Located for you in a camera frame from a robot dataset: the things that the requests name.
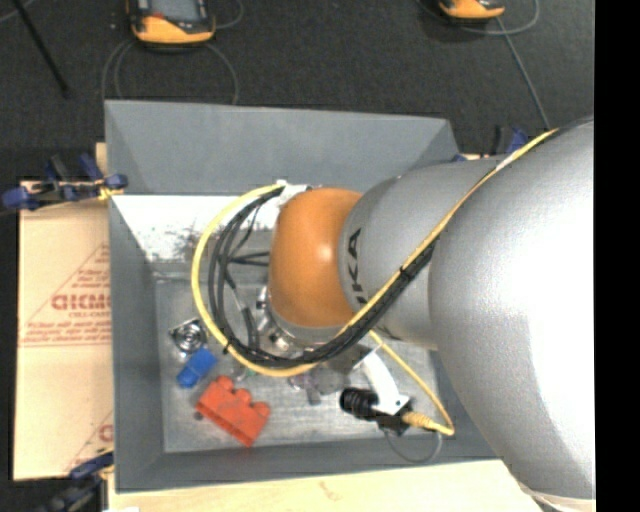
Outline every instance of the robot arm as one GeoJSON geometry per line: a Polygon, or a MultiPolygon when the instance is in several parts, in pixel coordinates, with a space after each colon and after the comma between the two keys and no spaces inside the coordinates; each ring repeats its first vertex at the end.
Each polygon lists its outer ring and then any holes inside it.
{"type": "MultiPolygon", "coordinates": [[[[475,190],[378,323],[439,350],[495,453],[527,492],[560,510],[566,499],[595,503],[593,134],[593,121],[563,130],[475,190]]],[[[495,165],[412,171],[357,200],[333,189],[292,199],[271,255],[279,322],[300,337],[338,332],[495,165]],[[335,215],[338,196],[349,200],[335,215]],[[323,300],[340,308],[320,319],[312,313],[329,311],[323,300]]]]}

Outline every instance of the orange device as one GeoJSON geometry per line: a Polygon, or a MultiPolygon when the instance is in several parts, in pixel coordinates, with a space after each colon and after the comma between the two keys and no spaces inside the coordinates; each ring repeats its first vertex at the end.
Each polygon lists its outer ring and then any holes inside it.
{"type": "Polygon", "coordinates": [[[197,46],[215,32],[208,0],[127,0],[127,14],[135,36],[152,47],[197,46]]]}

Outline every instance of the blue clamp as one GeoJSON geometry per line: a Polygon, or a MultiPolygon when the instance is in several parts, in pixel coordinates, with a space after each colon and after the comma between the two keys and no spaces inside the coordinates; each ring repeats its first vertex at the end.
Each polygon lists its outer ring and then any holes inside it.
{"type": "Polygon", "coordinates": [[[69,473],[69,478],[71,480],[81,480],[95,475],[98,471],[113,466],[113,464],[113,452],[106,452],[73,468],[69,473]]]}
{"type": "Polygon", "coordinates": [[[58,155],[54,155],[45,166],[45,180],[35,183],[31,190],[16,187],[6,191],[2,194],[2,203],[10,210],[33,211],[56,203],[98,197],[103,190],[122,190],[129,184],[123,174],[105,178],[96,161],[87,153],[82,153],[79,161],[82,178],[88,182],[76,183],[79,178],[69,172],[58,155]]]}
{"type": "Polygon", "coordinates": [[[194,387],[218,362],[206,347],[196,350],[176,377],[182,388],[194,387]]]}

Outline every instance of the metal part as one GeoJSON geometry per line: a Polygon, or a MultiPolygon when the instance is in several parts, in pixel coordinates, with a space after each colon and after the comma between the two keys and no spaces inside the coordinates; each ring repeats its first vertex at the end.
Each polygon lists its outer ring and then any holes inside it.
{"type": "Polygon", "coordinates": [[[192,354],[207,343],[207,333],[199,318],[192,318],[169,329],[180,352],[192,354]]]}
{"type": "Polygon", "coordinates": [[[306,391],[309,405],[320,405],[321,397],[342,391],[351,383],[349,377],[333,370],[327,365],[319,365],[308,372],[288,379],[289,385],[296,391],[306,391]]]}

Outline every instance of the yellow cable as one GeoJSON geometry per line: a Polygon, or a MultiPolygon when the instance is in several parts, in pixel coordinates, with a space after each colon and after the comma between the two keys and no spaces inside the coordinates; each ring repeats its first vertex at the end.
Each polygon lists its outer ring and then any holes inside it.
{"type": "MultiPolygon", "coordinates": [[[[396,271],[387,280],[387,282],[384,284],[384,286],[382,286],[382,288],[380,288],[373,295],[373,297],[371,297],[369,302],[367,302],[351,318],[351,320],[349,320],[349,322],[347,324],[345,324],[345,326],[340,330],[338,335],[342,334],[349,327],[351,327],[353,324],[355,324],[373,306],[375,306],[377,304],[377,302],[380,300],[380,297],[391,287],[391,285],[393,285],[393,283],[396,281],[396,279],[398,279],[398,277],[400,276],[401,272],[403,270],[405,270],[440,235],[440,233],[442,233],[442,231],[444,230],[445,226],[451,220],[453,215],[460,209],[460,207],[464,204],[464,202],[467,199],[469,199],[469,197],[477,189],[479,189],[482,185],[484,185],[484,183],[486,183],[487,180],[489,180],[491,177],[493,177],[495,174],[497,174],[504,167],[509,165],[514,160],[520,158],[520,156],[522,156],[523,154],[528,152],[531,148],[533,148],[536,145],[538,145],[540,142],[542,142],[544,139],[546,139],[549,135],[551,135],[555,131],[556,130],[551,130],[549,132],[545,132],[542,135],[538,136],[537,138],[533,139],[528,144],[524,145],[522,148],[518,149],[517,151],[514,151],[513,153],[511,153],[511,155],[509,155],[502,162],[500,162],[500,164],[498,164],[497,167],[495,167],[492,171],[490,171],[482,179],[480,179],[453,206],[453,208],[451,210],[449,210],[449,212],[440,220],[440,222],[431,231],[431,233],[422,241],[422,243],[416,248],[416,250],[405,260],[405,263],[402,265],[401,269],[396,271]]],[[[276,369],[276,368],[269,368],[269,367],[266,367],[266,366],[258,365],[258,364],[255,364],[255,363],[247,360],[241,354],[239,354],[233,348],[232,345],[229,344],[229,340],[220,331],[220,329],[218,328],[216,323],[213,321],[213,319],[211,318],[211,315],[209,314],[209,311],[207,310],[207,307],[205,306],[204,300],[202,298],[202,293],[200,292],[200,264],[201,264],[202,256],[204,254],[204,250],[206,248],[207,242],[209,241],[209,238],[211,237],[211,235],[213,235],[215,230],[218,229],[218,227],[222,224],[223,220],[231,212],[233,212],[234,210],[240,208],[241,206],[243,206],[248,201],[250,201],[252,199],[255,199],[255,198],[258,198],[258,197],[261,197],[263,195],[266,195],[269,192],[272,192],[273,190],[275,190],[276,188],[278,188],[280,186],[281,185],[277,185],[277,184],[276,185],[268,185],[266,187],[257,188],[257,189],[254,189],[254,190],[251,190],[251,191],[247,192],[246,194],[236,198],[227,207],[223,208],[222,211],[220,211],[220,213],[218,213],[218,215],[216,215],[215,218],[207,225],[207,227],[205,228],[205,230],[202,233],[202,236],[200,237],[200,240],[198,241],[198,245],[196,246],[196,251],[195,251],[194,256],[193,256],[193,265],[191,267],[191,289],[192,289],[192,292],[193,292],[193,298],[194,298],[194,301],[195,301],[195,304],[196,304],[196,308],[198,309],[198,312],[200,313],[200,316],[202,317],[205,325],[207,326],[207,328],[209,329],[211,334],[213,334],[213,336],[224,347],[226,347],[228,349],[229,353],[233,357],[235,357],[240,363],[245,365],[247,368],[250,368],[251,370],[253,370],[253,371],[257,372],[257,373],[260,373],[262,375],[268,375],[268,376],[271,376],[271,377],[291,377],[291,376],[298,375],[300,373],[304,373],[304,372],[310,370],[311,368],[316,366],[317,363],[314,363],[314,364],[302,364],[302,365],[298,365],[298,366],[293,366],[291,368],[284,368],[284,369],[278,368],[278,369],[276,369]]]]}
{"type": "Polygon", "coordinates": [[[209,310],[204,303],[202,292],[200,291],[200,264],[202,262],[202,256],[204,254],[209,238],[211,237],[211,235],[213,235],[213,233],[215,233],[216,229],[218,229],[218,227],[222,224],[222,221],[228,215],[230,215],[231,212],[244,206],[249,201],[264,196],[281,186],[282,185],[269,185],[266,187],[251,190],[250,192],[247,192],[246,194],[236,198],[225,208],[223,208],[220,213],[218,213],[218,215],[216,215],[214,219],[209,222],[205,230],[202,232],[202,236],[198,241],[198,245],[196,246],[196,250],[193,255],[193,265],[191,267],[191,290],[193,292],[193,300],[195,301],[198,313],[200,313],[202,320],[204,321],[211,334],[213,334],[213,336],[220,342],[220,344],[223,347],[226,347],[229,353],[244,366],[257,373],[261,373],[262,375],[267,375],[269,377],[291,377],[293,375],[297,375],[299,373],[310,370],[315,366],[315,364],[304,364],[284,369],[269,368],[266,366],[255,364],[238,353],[233,345],[229,344],[229,340],[227,339],[227,337],[222,333],[222,331],[220,331],[216,323],[213,321],[211,315],[209,314],[209,310]]]}
{"type": "Polygon", "coordinates": [[[520,158],[522,155],[527,153],[531,148],[537,146],[540,142],[546,139],[549,135],[554,133],[556,130],[551,130],[543,133],[542,135],[536,137],[528,144],[522,146],[520,149],[511,153],[507,158],[502,160],[493,170],[485,174],[471,189],[447,212],[447,214],[442,217],[440,222],[436,224],[436,227],[429,233],[429,235],[422,241],[422,243],[416,248],[415,251],[409,256],[405,262],[400,267],[400,270],[397,270],[388,280],[387,282],[380,288],[373,297],[367,302],[358,312],[349,320],[349,322],[340,330],[338,335],[342,334],[349,327],[355,324],[358,320],[360,320],[373,306],[375,306],[380,297],[393,285],[393,283],[400,277],[403,270],[405,270],[411,263],[427,248],[429,245],[444,231],[444,228],[449,223],[451,218],[455,215],[455,213],[460,209],[460,207],[471,197],[471,195],[478,190],[482,185],[484,185],[489,179],[495,176],[498,172],[504,169],[507,165],[512,163],[513,161],[520,158]]]}
{"type": "Polygon", "coordinates": [[[378,344],[380,348],[384,350],[391,359],[393,359],[398,366],[402,368],[409,377],[411,377],[418,386],[427,394],[427,396],[431,399],[433,404],[436,406],[442,417],[444,418],[447,426],[441,425],[437,423],[433,419],[428,416],[419,413],[419,412],[408,412],[402,416],[402,421],[411,425],[412,427],[417,428],[426,428],[428,430],[437,430],[438,432],[446,435],[452,436],[455,433],[455,426],[453,425],[453,421],[451,417],[447,413],[446,409],[440,402],[440,399],[436,396],[436,394],[431,390],[429,385],[420,378],[420,376],[409,366],[404,359],[402,359],[389,345],[387,345],[383,339],[376,333],[375,331],[369,331],[369,336],[378,344]]]}

